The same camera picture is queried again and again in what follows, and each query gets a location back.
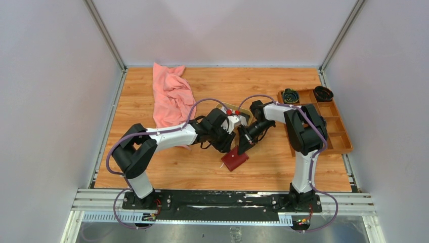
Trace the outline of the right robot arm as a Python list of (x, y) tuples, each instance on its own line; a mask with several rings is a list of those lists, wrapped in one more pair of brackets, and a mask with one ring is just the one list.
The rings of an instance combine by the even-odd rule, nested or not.
[(276, 123), (285, 124), (296, 159), (286, 205), (298, 212), (304, 210), (315, 199), (314, 175), (317, 158), (327, 147), (328, 134), (324, 118), (312, 104), (295, 106), (257, 100), (252, 102), (250, 111), (256, 121), (247, 127), (238, 127), (237, 153), (242, 155), (253, 148), (259, 142), (259, 136)]

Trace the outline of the yellow oval tray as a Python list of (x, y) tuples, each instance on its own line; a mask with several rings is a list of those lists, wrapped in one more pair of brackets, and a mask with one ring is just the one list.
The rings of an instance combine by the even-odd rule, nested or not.
[(251, 116), (251, 120), (249, 121), (249, 123), (248, 123), (248, 125), (250, 125), (251, 124), (251, 122), (252, 122), (252, 120), (253, 120), (253, 115), (252, 115), (252, 113), (249, 111), (249, 110), (247, 110), (247, 109), (244, 109), (244, 108), (240, 108), (240, 109), (238, 109), (238, 107), (237, 106), (235, 106), (235, 105), (232, 105), (232, 104), (229, 104), (229, 103), (225, 103), (225, 106), (226, 107), (224, 107), (223, 105), (221, 105), (221, 104), (218, 104), (218, 105), (216, 105), (215, 106), (215, 108), (218, 108), (218, 109), (220, 109), (223, 113), (227, 113), (227, 109), (229, 109), (229, 110), (231, 110), (231, 112), (232, 112), (232, 114), (233, 115), (235, 115), (235, 110), (239, 110), (239, 111), (241, 111), (241, 112), (243, 112), (243, 113), (247, 113), (248, 115), (250, 115)]

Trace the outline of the red leather card holder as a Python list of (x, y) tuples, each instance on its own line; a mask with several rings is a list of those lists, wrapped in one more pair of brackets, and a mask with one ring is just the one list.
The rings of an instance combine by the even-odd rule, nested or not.
[(221, 161), (226, 168), (232, 172), (239, 166), (241, 166), (244, 162), (246, 162), (249, 159), (249, 156), (244, 152), (242, 154), (238, 154), (238, 146), (235, 146), (233, 149), (231, 149), (230, 152), (226, 153), (222, 158)]

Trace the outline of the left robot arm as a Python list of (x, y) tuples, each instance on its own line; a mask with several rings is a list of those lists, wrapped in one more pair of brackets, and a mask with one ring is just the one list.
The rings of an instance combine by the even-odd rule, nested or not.
[(143, 209), (149, 209), (155, 203), (155, 195), (146, 170), (155, 153), (205, 142), (220, 153), (228, 153), (235, 137), (234, 130), (240, 124), (239, 116), (219, 108), (173, 127), (149, 129), (135, 124), (109, 154), (134, 192), (136, 203)]

